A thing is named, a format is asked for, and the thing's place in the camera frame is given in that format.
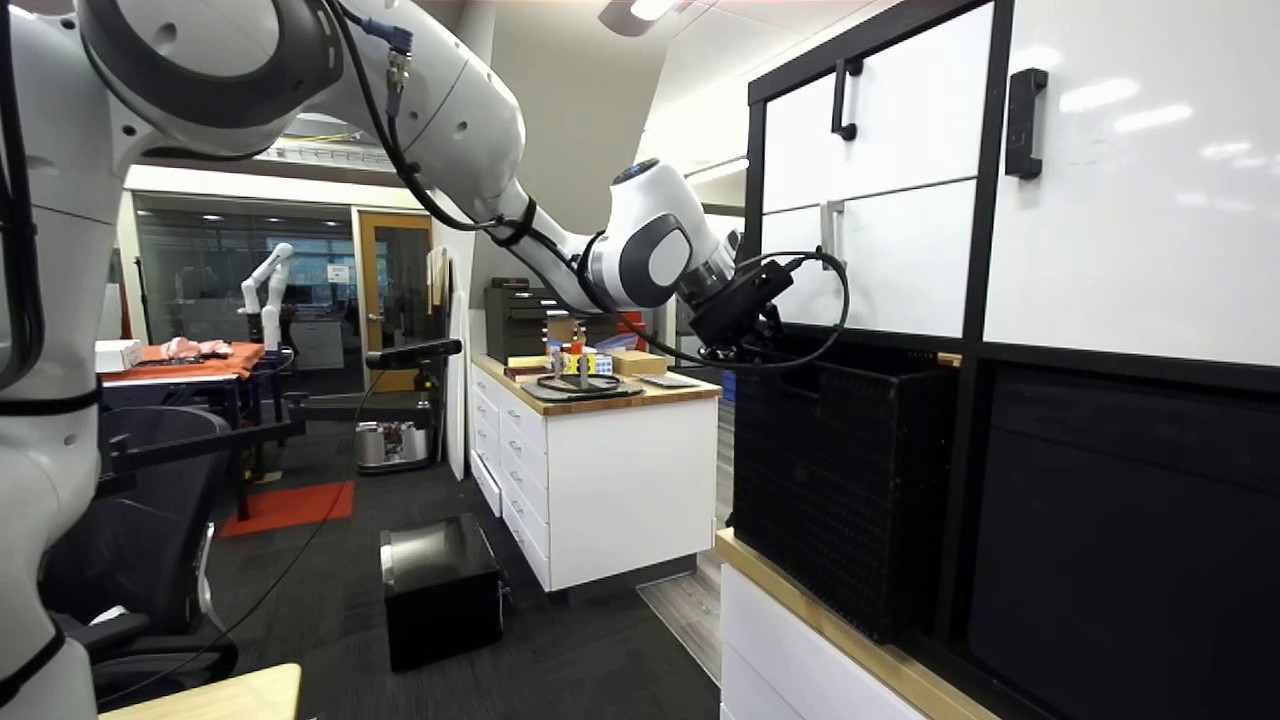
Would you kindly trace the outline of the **white island cabinet wooden top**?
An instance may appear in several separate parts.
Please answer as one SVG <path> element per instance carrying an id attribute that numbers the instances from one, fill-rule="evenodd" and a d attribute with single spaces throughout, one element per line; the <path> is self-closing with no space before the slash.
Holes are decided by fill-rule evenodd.
<path id="1" fill-rule="evenodd" d="M 663 580 L 712 547 L 719 386 L 547 404 L 484 354 L 467 378 L 471 474 L 543 591 Z"/>

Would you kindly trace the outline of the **black filing cabinet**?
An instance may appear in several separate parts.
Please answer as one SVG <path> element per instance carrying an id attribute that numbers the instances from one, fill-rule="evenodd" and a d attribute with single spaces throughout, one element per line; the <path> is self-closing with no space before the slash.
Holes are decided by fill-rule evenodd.
<path id="1" fill-rule="evenodd" d="M 549 290 L 525 277 L 494 277 L 484 290 L 486 354 L 500 363 L 544 354 L 549 325 L 571 320 L 588 345 L 617 333 L 617 322 L 570 310 Z"/>

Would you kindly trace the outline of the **small white cabinet door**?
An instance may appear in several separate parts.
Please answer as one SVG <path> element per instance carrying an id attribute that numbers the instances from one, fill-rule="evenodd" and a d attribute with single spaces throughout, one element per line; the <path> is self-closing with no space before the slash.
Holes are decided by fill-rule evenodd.
<path id="1" fill-rule="evenodd" d="M 938 184 L 977 174 L 995 4 L 986 3 L 864 60 L 845 79 L 832 131 L 835 73 L 765 105 L 762 210 Z"/>

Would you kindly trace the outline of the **large black storage bin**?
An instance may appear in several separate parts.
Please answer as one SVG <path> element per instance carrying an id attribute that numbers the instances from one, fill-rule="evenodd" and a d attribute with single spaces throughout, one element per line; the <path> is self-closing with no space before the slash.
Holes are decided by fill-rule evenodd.
<path id="1" fill-rule="evenodd" d="M 1280 720 L 1280 397 L 995 378 L 975 660 L 1065 720 Z"/>

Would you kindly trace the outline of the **black round tray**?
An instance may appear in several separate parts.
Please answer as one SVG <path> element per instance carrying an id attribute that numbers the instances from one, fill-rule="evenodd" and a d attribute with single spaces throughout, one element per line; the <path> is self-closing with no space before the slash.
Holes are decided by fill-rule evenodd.
<path id="1" fill-rule="evenodd" d="M 544 404 L 626 398 L 644 393 L 641 386 L 612 374 L 540 375 L 531 380 L 521 380 L 518 387 L 530 397 Z"/>

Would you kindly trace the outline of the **leaning white boards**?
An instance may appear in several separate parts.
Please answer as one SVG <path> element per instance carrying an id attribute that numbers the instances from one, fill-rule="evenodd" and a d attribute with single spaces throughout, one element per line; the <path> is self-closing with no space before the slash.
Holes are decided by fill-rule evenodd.
<path id="1" fill-rule="evenodd" d="M 465 274 L 440 245 L 428 255 L 429 316 L 442 323 L 443 340 L 457 340 L 461 350 L 442 360 L 439 404 L 442 424 L 439 446 L 442 461 L 456 480 L 467 475 L 466 441 L 466 351 L 468 350 L 468 299 L 465 292 Z"/>

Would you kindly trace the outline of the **ceiling light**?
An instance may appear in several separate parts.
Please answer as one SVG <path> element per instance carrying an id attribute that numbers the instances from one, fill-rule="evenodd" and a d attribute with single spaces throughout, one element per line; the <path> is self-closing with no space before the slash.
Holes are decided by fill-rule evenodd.
<path id="1" fill-rule="evenodd" d="M 635 38 L 686 4 L 687 0 L 608 0 L 596 18 L 611 32 Z"/>

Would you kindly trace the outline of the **white drawer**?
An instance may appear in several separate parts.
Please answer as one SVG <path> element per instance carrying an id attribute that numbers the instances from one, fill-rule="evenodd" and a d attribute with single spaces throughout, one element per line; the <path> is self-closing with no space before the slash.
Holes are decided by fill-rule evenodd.
<path id="1" fill-rule="evenodd" d="M 721 574 L 719 633 L 803 720 L 925 720 L 733 568 Z"/>
<path id="2" fill-rule="evenodd" d="M 721 720 L 803 720 L 732 646 L 722 648 Z"/>

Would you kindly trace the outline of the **wooden door with glass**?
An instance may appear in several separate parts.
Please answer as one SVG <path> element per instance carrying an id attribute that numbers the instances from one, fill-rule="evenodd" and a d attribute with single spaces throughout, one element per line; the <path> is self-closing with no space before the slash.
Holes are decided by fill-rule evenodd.
<path id="1" fill-rule="evenodd" d="M 422 213 L 356 208 L 357 324 L 364 354 L 417 345 L 428 329 L 431 218 Z"/>

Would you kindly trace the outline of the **black box on floor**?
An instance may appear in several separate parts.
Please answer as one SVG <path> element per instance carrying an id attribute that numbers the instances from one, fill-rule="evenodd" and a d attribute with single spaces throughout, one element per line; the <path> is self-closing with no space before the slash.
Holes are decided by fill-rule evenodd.
<path id="1" fill-rule="evenodd" d="M 474 514 L 384 530 L 379 561 L 393 673 L 502 641 L 504 577 Z"/>

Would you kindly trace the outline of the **red floor mat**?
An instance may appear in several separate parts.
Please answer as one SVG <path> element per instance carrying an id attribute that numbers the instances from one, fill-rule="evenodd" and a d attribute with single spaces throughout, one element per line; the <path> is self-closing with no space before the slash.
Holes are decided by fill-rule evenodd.
<path id="1" fill-rule="evenodd" d="M 247 498 L 248 515 L 241 519 L 238 512 L 233 512 L 218 532 L 218 537 L 230 538 L 316 525 L 330 519 L 349 518 L 353 506 L 352 480 L 251 495 Z"/>

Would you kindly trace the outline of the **table with orange cloth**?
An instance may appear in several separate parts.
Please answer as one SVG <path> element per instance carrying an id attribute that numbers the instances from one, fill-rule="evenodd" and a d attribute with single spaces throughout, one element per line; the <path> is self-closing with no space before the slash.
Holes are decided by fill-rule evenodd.
<path id="1" fill-rule="evenodd" d="M 99 374 L 102 407 L 197 404 L 233 429 L 284 421 L 282 373 L 293 361 L 288 348 L 268 352 L 253 342 L 230 342 L 229 357 L 163 360 L 161 345 L 145 345 L 143 361 L 124 373 Z"/>

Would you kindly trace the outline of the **black office chair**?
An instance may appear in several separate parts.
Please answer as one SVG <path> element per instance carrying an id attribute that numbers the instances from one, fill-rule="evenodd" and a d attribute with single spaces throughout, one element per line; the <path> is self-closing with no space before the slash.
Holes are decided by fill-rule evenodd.
<path id="1" fill-rule="evenodd" d="M 90 656 L 99 710 L 227 679 L 239 651 L 209 611 L 211 515 L 227 454 L 143 468 L 45 553 L 38 592 Z"/>

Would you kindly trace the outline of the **black frame cabinet white doors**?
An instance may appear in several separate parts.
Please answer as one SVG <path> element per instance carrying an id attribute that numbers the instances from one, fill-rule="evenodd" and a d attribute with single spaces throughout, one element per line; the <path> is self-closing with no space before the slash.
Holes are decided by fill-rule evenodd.
<path id="1" fill-rule="evenodd" d="M 897 0 L 754 79 L 733 529 L 1009 720 L 1280 720 L 1280 0 Z"/>

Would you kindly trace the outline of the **glass wall window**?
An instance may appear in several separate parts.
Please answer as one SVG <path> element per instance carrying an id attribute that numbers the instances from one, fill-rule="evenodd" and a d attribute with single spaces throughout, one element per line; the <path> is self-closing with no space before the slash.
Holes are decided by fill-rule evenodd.
<path id="1" fill-rule="evenodd" d="M 134 219 L 154 340 L 250 340 L 242 283 L 288 243 L 282 345 L 306 322 L 343 322 L 358 300 L 355 231 L 344 206 L 136 193 Z"/>

